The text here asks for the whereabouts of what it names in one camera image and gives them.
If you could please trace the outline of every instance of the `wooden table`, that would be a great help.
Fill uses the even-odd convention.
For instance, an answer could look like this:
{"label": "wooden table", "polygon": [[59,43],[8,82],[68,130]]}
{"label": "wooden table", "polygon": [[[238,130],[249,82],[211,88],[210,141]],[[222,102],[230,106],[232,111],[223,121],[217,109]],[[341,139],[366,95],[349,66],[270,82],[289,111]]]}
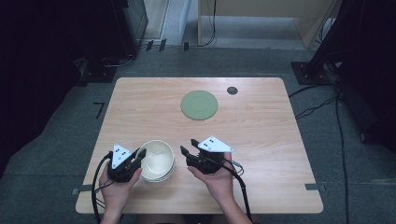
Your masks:
{"label": "wooden table", "polygon": [[[229,94],[229,87],[236,87],[238,93]],[[180,109],[182,98],[197,90],[211,92],[219,102],[210,119],[189,119]],[[197,154],[190,139],[203,141],[210,135],[233,147],[233,160],[244,166],[242,178],[252,214],[322,211],[318,190],[305,188],[315,178],[284,83],[275,77],[120,78],[83,184],[92,183],[99,161],[115,143],[135,150],[149,140],[161,139],[174,150],[176,170],[161,183],[141,178],[124,213],[219,214],[205,184],[187,170],[180,152],[184,146]],[[234,195],[245,209],[236,180]],[[89,192],[79,194],[76,209],[92,213]]]}

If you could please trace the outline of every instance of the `white bowl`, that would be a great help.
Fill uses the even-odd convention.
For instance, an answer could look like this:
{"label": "white bowl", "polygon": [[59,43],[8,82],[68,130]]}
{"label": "white bowl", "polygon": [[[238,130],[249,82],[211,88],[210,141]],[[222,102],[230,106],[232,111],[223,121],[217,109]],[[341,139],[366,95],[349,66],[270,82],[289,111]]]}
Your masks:
{"label": "white bowl", "polygon": [[146,149],[146,157],[142,160],[142,176],[147,181],[162,181],[173,173],[175,156],[172,148],[161,140],[145,143],[137,151],[139,154]]}

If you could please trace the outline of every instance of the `black cable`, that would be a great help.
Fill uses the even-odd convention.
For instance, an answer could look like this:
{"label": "black cable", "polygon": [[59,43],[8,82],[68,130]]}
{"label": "black cable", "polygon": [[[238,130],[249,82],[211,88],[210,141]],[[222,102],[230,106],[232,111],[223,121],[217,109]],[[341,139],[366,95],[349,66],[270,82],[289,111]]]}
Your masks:
{"label": "black cable", "polygon": [[233,167],[233,170],[234,170],[239,176],[241,176],[241,175],[243,175],[243,174],[245,173],[244,167],[243,167],[241,164],[239,164],[238,162],[236,162],[236,161],[229,161],[229,160],[226,160],[226,159],[224,159],[224,160],[231,164],[231,166]]}
{"label": "black cable", "polygon": [[212,159],[209,159],[208,157],[205,156],[201,156],[203,159],[210,161],[216,165],[220,165],[222,168],[224,168],[225,170],[227,170],[228,172],[230,172],[231,175],[233,175],[233,177],[235,177],[238,182],[239,185],[241,186],[241,190],[242,190],[242,195],[244,196],[244,202],[245,202],[245,208],[247,209],[247,217],[248,219],[253,222],[252,218],[251,218],[251,213],[250,213],[250,207],[248,205],[248,194],[247,194],[247,186],[245,185],[244,180],[241,178],[241,176],[239,176],[236,172],[235,172],[235,168],[233,167],[233,170],[228,168],[227,166],[225,166],[224,164],[218,163],[216,161],[213,161]]}
{"label": "black cable", "polygon": [[[330,20],[330,22],[329,22],[329,24],[327,25],[327,28],[326,28],[327,31],[329,31],[332,28],[333,21],[334,21],[334,19]],[[323,26],[320,29],[320,32],[319,32],[319,35],[318,35],[318,39],[315,40],[315,42],[317,42],[319,44],[321,44],[323,42],[323,40],[324,40],[324,27],[325,27],[325,24],[323,24]]]}
{"label": "black cable", "polygon": [[340,115],[338,111],[338,101],[341,92],[337,92],[337,98],[335,99],[335,115],[337,117],[338,129],[340,132],[341,139],[341,155],[343,161],[343,172],[344,172],[344,188],[345,188],[345,200],[346,200],[346,224],[349,224],[349,186],[347,181],[347,163],[346,163],[346,153],[345,153],[345,142],[344,142],[344,131],[340,121]]}
{"label": "black cable", "polygon": [[106,183],[105,184],[103,184],[103,186],[101,186],[101,187],[99,187],[99,188],[97,188],[96,190],[95,190],[95,193],[98,193],[99,192],[99,190],[101,190],[101,189],[104,189],[104,188],[107,188],[108,186],[110,186],[110,185],[112,185],[112,184],[114,184],[114,182],[115,181],[112,181],[111,183],[109,183],[108,185],[106,185]]}
{"label": "black cable", "polygon": [[101,206],[103,209],[106,209],[106,208],[105,208],[105,203],[103,203],[103,202],[100,201],[99,199],[96,199],[96,203],[97,203],[99,206]]}
{"label": "black cable", "polygon": [[209,41],[207,41],[206,44],[199,45],[198,47],[206,47],[210,45],[214,39],[216,39],[216,5],[217,5],[217,0],[215,0],[215,5],[213,6],[213,24],[211,23],[213,28],[212,36],[210,36],[210,39]]}
{"label": "black cable", "polygon": [[[105,60],[110,60],[110,58],[104,58],[104,59],[102,59],[102,62],[105,61]],[[129,61],[126,62],[126,63],[122,63],[122,64],[107,64],[107,65],[105,65],[105,67],[123,67],[123,66],[129,64],[133,60],[134,60],[134,56],[132,56],[132,58],[129,59]]]}
{"label": "black cable", "polygon": [[305,111],[301,112],[300,114],[296,115],[295,118],[296,119],[302,119],[303,117],[306,117],[306,116],[312,114],[315,110],[323,107],[324,105],[328,105],[328,104],[334,102],[336,98],[337,98],[336,96],[332,97],[332,98],[330,98],[328,100],[325,100],[321,105],[308,108]]}
{"label": "black cable", "polygon": [[307,86],[307,87],[304,87],[302,89],[299,89],[299,90],[295,91],[294,93],[290,94],[289,98],[294,96],[294,95],[296,95],[296,94],[298,94],[298,93],[300,93],[300,92],[302,92],[302,91],[306,91],[306,90],[309,90],[309,89],[312,89],[312,88],[315,88],[315,87],[318,87],[318,85]]}
{"label": "black cable", "polygon": [[97,223],[101,222],[101,218],[99,216],[99,211],[98,211],[98,206],[96,202],[96,193],[95,193],[95,184],[96,184],[96,179],[98,177],[100,168],[102,167],[102,164],[105,160],[110,159],[112,156],[113,152],[108,152],[107,155],[105,155],[102,160],[99,162],[98,167],[96,168],[95,175],[93,176],[93,181],[92,181],[92,188],[91,188],[91,200],[92,200],[92,207],[93,207],[93,212],[95,213],[95,219]]}

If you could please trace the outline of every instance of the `green plate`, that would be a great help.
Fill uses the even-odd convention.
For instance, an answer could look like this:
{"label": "green plate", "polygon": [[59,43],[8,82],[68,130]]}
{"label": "green plate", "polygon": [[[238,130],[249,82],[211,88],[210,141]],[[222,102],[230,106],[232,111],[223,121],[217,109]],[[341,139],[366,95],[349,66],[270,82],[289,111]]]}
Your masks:
{"label": "green plate", "polygon": [[207,91],[191,91],[181,100],[181,111],[190,119],[209,119],[218,111],[218,100]]}

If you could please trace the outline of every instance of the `human hand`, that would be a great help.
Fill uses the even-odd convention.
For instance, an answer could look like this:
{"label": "human hand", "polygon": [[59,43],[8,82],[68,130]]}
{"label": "human hand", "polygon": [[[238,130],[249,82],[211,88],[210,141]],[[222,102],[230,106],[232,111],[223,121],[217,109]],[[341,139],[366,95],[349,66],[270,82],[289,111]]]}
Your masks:
{"label": "human hand", "polygon": [[[231,153],[225,152],[224,159],[231,161]],[[224,165],[233,170],[229,162],[225,162]],[[233,175],[229,171],[221,168],[214,174],[204,175],[193,166],[189,166],[188,169],[206,184],[210,194],[218,203],[233,200]]]}
{"label": "human hand", "polygon": [[[99,185],[109,185],[113,180],[108,178],[107,166],[99,178]],[[128,203],[132,186],[137,182],[142,173],[142,168],[134,172],[134,176],[127,183],[112,183],[108,187],[102,188],[102,195],[105,200],[106,211],[102,223],[116,223],[120,219],[122,209]]]}

